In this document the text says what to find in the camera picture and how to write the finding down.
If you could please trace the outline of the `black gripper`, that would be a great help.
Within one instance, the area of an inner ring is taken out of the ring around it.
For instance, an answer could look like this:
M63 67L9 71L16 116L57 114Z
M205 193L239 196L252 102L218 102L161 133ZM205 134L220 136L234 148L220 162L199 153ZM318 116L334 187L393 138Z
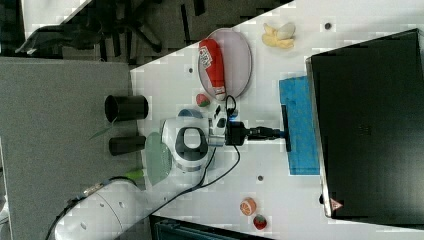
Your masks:
M246 128L243 122L230 121L227 123L225 144L231 146L242 146L244 141L249 137L255 136L258 140L275 140L285 138L285 133L280 129L273 129L268 127Z

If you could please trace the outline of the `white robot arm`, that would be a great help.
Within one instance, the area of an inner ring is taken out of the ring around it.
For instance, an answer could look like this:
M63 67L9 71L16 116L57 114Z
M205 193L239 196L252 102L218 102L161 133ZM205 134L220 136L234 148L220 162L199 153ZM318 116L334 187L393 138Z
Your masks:
M210 117L183 109L145 141L148 160L165 164L165 175L144 190L127 177L95 185L72 201L53 227L55 240L115 240L175 198L203 186L214 151L247 140L290 140L286 128L247 128L234 107L218 106Z

